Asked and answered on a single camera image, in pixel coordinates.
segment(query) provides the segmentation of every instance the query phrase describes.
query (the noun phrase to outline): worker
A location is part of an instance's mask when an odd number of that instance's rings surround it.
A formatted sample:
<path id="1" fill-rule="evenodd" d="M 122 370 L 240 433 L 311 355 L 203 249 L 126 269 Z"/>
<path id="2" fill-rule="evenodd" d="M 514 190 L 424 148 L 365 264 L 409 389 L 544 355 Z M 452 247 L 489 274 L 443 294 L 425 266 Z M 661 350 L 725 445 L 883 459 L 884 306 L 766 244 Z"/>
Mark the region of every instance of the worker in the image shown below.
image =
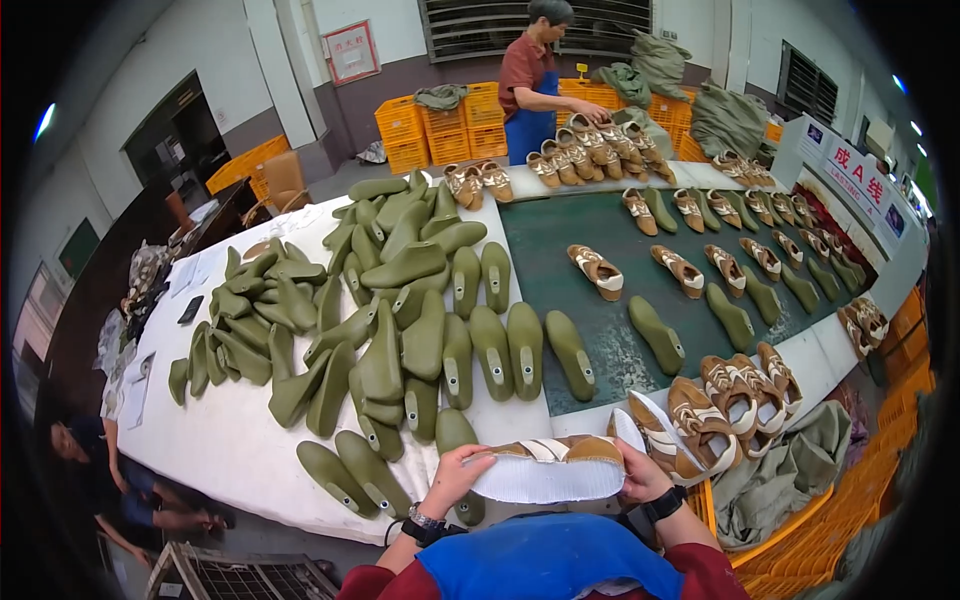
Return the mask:
<path id="1" fill-rule="evenodd" d="M 160 529 L 229 529 L 222 516 L 203 509 L 194 511 L 156 475 L 120 456 L 114 420 L 77 417 L 69 427 L 57 421 L 50 426 L 50 442 L 57 455 L 75 469 L 83 492 L 81 499 L 97 524 L 147 568 L 151 567 L 147 552 L 127 541 L 109 523 L 107 514 L 119 510 L 128 523 Z M 154 509 L 153 494 L 162 500 L 162 510 Z"/>
<path id="2" fill-rule="evenodd" d="M 594 103 L 559 95 L 560 79 L 550 44 L 573 23 L 565 0 L 533 0 L 527 7 L 530 26 L 510 46 L 500 63 L 498 100 L 504 112 L 510 164 L 526 164 L 527 155 L 557 130 L 557 110 L 580 112 L 591 122 L 610 113 Z"/>
<path id="3" fill-rule="evenodd" d="M 614 444 L 627 472 L 620 494 L 646 503 L 648 515 L 647 508 L 655 513 L 651 520 L 666 550 L 663 556 L 615 520 L 586 513 L 515 516 L 429 543 L 447 512 L 497 460 L 485 456 L 465 463 L 488 449 L 468 444 L 441 457 L 433 485 L 411 509 L 402 533 L 376 565 L 352 569 L 337 598 L 746 600 L 716 538 L 681 500 L 666 473 L 623 440 Z"/>

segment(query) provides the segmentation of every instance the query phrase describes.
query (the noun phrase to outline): red sleeve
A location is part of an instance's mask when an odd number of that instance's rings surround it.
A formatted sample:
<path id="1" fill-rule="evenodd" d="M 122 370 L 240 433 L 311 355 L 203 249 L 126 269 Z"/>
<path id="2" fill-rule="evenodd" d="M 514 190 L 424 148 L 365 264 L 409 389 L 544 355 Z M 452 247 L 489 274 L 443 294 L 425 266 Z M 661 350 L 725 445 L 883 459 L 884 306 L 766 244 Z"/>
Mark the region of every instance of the red sleeve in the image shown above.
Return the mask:
<path id="1" fill-rule="evenodd" d="M 727 555 L 719 550 L 701 543 L 682 543 L 667 550 L 663 557 L 684 574 L 682 600 L 750 600 Z"/>
<path id="2" fill-rule="evenodd" d="M 500 62 L 500 87 L 509 91 L 515 87 L 535 87 L 534 74 L 527 66 L 527 56 L 515 48 L 507 48 Z"/>
<path id="3" fill-rule="evenodd" d="M 394 575 L 390 569 L 367 564 L 356 566 L 347 573 L 337 600 L 393 600 L 417 598 L 440 600 L 440 589 L 420 561 Z"/>

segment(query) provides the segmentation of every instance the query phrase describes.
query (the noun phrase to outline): doorway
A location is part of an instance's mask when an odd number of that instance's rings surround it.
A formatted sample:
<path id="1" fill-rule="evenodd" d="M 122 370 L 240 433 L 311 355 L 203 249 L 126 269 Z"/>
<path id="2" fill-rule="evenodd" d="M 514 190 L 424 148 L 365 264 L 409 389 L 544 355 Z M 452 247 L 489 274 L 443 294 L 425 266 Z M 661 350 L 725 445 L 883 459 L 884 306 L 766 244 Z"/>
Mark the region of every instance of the doorway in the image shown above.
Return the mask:
<path id="1" fill-rule="evenodd" d="M 124 151 L 140 179 L 169 181 L 188 212 L 210 199 L 206 181 L 230 161 L 196 72 L 170 91 L 133 132 Z"/>

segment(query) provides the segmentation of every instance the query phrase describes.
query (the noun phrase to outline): smartphone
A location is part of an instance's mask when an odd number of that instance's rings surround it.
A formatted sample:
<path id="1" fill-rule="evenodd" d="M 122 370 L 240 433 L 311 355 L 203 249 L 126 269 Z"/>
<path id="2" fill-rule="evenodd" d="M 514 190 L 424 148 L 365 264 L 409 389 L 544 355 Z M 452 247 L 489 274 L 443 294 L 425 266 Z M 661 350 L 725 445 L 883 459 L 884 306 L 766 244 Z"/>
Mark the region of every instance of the smartphone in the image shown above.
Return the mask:
<path id="1" fill-rule="evenodd" d="M 197 316 L 197 311 L 200 310 L 200 305 L 204 302 L 203 296 L 197 296 L 192 299 L 189 304 L 186 305 L 186 310 L 183 311 L 183 316 L 177 319 L 177 323 L 181 325 L 186 325 L 193 322 L 193 318 Z"/>

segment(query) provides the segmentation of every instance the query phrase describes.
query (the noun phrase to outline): brown chair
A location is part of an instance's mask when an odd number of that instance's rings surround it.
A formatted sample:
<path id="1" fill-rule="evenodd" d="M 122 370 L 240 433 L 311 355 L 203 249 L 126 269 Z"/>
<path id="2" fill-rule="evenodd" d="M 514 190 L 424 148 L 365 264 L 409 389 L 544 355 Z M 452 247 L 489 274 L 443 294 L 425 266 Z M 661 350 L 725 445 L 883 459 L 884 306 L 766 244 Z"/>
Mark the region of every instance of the brown chair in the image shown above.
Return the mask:
<path id="1" fill-rule="evenodd" d="M 303 171 L 300 168 L 300 155 L 290 150 L 282 155 L 268 158 L 263 163 L 263 176 L 267 180 L 266 199 L 256 203 L 243 217 L 245 227 L 258 221 L 258 212 L 265 212 L 264 204 L 271 202 L 280 212 L 285 214 L 299 210 L 310 204 L 310 193 L 303 182 Z"/>

